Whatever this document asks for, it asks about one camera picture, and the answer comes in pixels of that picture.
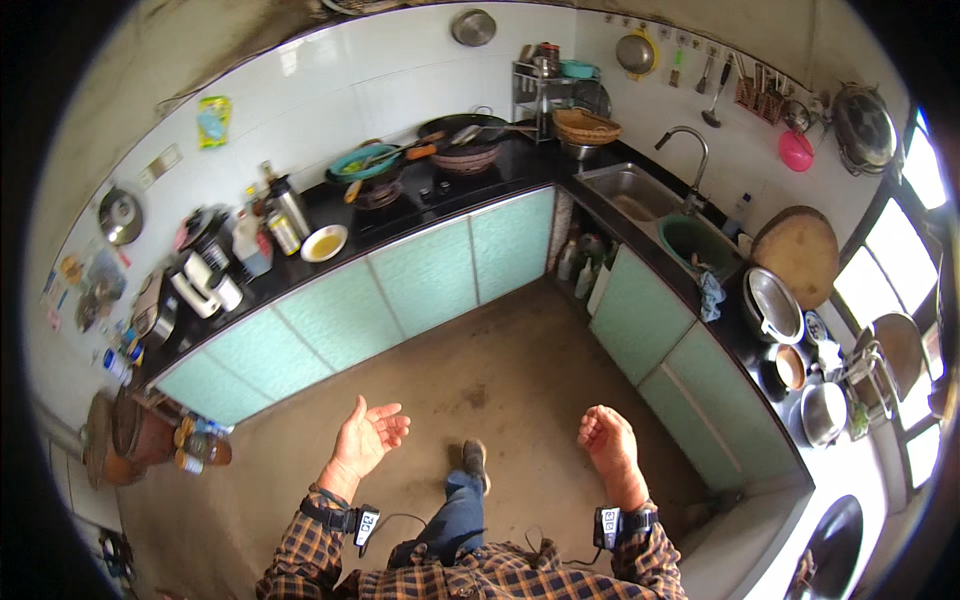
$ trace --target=plaid shirt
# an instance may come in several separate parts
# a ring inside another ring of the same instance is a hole
[[[307,495],[321,508],[346,508],[343,498],[316,484]],[[656,509],[652,502],[642,508]],[[345,534],[297,511],[276,549],[273,565],[256,584],[257,598],[685,598],[680,553],[656,523],[649,534],[621,540],[613,551],[618,579],[564,567],[552,540],[532,553],[513,543],[487,543],[461,551],[452,567],[426,556],[418,544],[413,566],[354,570],[336,589]]]

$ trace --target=cable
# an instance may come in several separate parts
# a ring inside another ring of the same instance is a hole
[[[367,537],[367,543],[365,543],[365,544],[363,544],[362,546],[360,546],[360,558],[361,558],[361,559],[364,557],[364,555],[367,554],[367,548],[370,547],[370,542],[373,540],[373,536],[376,535],[376,532],[380,531],[380,528],[383,527],[383,525],[384,525],[387,521],[389,521],[390,519],[394,518],[395,516],[408,516],[408,517],[410,517],[410,518],[415,518],[415,519],[418,520],[419,522],[423,523],[423,528],[424,528],[424,529],[426,528],[426,521],[423,520],[422,518],[420,518],[419,516],[410,515],[410,514],[408,514],[408,513],[391,513],[391,514],[387,515],[382,521],[380,521],[380,522],[378,522],[378,523],[376,524],[376,527],[373,528],[373,531],[371,531],[371,532],[370,532],[370,535]]]
[[[534,544],[530,541],[530,537],[527,535],[527,534],[530,533],[530,531],[531,531],[534,527],[536,527],[537,529],[540,530],[540,543],[542,543],[542,542],[543,542],[543,528],[540,527],[539,525],[531,525],[530,527],[528,527],[527,530],[523,532],[523,538],[524,538],[525,540],[527,540],[527,545],[530,546],[530,550],[533,551],[533,552],[536,554],[536,553],[537,553],[537,548],[534,547]],[[593,560],[590,561],[589,563],[585,563],[585,562],[583,562],[583,561],[576,561],[576,560],[574,560],[574,561],[562,561],[562,564],[582,564],[583,566],[593,566],[594,564],[596,564],[597,559],[600,558],[600,551],[601,551],[602,549],[603,549],[603,548],[597,548],[597,553],[593,555]]]

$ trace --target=wrist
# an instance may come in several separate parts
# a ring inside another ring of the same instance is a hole
[[[647,482],[639,468],[633,468],[626,473],[608,479],[607,498],[621,511],[629,513],[640,508],[650,499]]]
[[[352,504],[357,486],[360,485],[360,477],[337,458],[331,458],[321,471],[317,485],[341,496],[347,504]]]

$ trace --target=white plate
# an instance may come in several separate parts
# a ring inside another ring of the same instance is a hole
[[[321,256],[320,258],[311,258],[310,251],[314,246],[317,245],[320,240],[329,236],[335,235],[340,238],[340,243],[337,244],[337,247],[333,249],[333,252],[327,254],[326,256]],[[307,262],[324,262],[329,260],[337,255],[337,252],[344,248],[344,245],[347,243],[347,228],[342,225],[328,225],[325,228],[317,229],[310,234],[310,237],[306,238],[306,241],[303,242],[300,246],[300,258]]]

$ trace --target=dish towel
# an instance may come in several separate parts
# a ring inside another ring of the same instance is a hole
[[[720,287],[720,282],[710,271],[700,273],[700,318],[704,323],[716,321],[720,318],[720,309],[717,304],[727,299],[727,292]]]

